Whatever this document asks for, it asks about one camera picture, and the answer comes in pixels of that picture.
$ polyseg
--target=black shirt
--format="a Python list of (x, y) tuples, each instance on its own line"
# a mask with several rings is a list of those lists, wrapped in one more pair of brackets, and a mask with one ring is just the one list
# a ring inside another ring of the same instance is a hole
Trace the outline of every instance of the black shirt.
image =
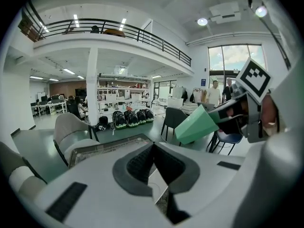
[(231, 93), (230, 93), (230, 90), (229, 90), (229, 86), (226, 86), (224, 88), (222, 95), (226, 95), (226, 101), (231, 99)]

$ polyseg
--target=person in black shirt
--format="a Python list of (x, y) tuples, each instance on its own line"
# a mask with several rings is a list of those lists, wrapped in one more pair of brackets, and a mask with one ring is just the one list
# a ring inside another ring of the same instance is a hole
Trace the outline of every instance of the person in black shirt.
[(231, 99), (231, 93), (230, 93), (230, 89), (229, 89), (232, 84), (231, 78), (227, 79), (227, 84), (228, 84), (228, 86), (226, 86), (224, 88), (223, 93), (222, 93), (222, 95), (223, 95), (222, 103)]

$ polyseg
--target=green floor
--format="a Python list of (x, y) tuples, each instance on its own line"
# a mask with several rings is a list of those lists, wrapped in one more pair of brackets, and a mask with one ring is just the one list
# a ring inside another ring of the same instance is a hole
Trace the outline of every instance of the green floor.
[[(97, 132), (100, 143), (107, 143), (123, 138), (127, 138), (140, 133), (148, 136), (152, 141), (163, 142), (160, 133), (162, 130), (163, 118), (158, 116), (153, 123), (138, 126), (136, 128), (126, 128), (112, 131)], [(53, 129), (46, 130), (22, 130), (13, 137), (13, 140), (20, 154), (24, 156), (33, 166), (33, 168), (44, 178), (50, 182), (67, 170), (67, 166), (63, 163), (53, 143)], [(64, 139), (67, 146), (78, 140), (88, 138), (88, 133), (79, 132)], [(184, 147), (193, 150), (205, 150), (211, 136), (207, 136), (192, 144)], [(167, 142), (179, 145), (178, 140), (173, 136), (173, 130), (169, 128)]]

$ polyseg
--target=brown wall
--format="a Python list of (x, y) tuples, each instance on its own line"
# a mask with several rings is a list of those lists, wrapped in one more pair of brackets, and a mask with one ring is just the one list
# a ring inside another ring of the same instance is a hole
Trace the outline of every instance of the brown wall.
[[(100, 86), (105, 86), (106, 81), (99, 81)], [(136, 83), (132, 82), (119, 82), (113, 81), (113, 85), (119, 85), (124, 87), (134, 86)], [(65, 97), (70, 95), (75, 96), (75, 89), (86, 89), (86, 81), (73, 81), (64, 83), (53, 83), (49, 84), (50, 95), (65, 94)]]

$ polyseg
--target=chair seat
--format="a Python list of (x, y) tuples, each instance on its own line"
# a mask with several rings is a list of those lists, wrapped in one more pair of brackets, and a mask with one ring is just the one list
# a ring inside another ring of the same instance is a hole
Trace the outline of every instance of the chair seat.
[(243, 138), (242, 134), (237, 134), (237, 133), (225, 134), (224, 132), (219, 132), (219, 131), (217, 131), (217, 136), (220, 142), (225, 142), (225, 143), (239, 143)]
[(67, 148), (67, 150), (64, 152), (65, 159), (67, 161), (69, 161), (70, 156), (72, 154), (72, 151), (74, 149), (81, 148), (81, 147), (87, 147), (87, 146), (90, 146), (90, 145), (96, 145), (96, 144), (100, 144), (100, 142), (97, 142), (97, 141), (95, 141), (93, 139), (83, 139), (83, 140), (80, 140), (80, 141), (72, 144), (70, 147)]

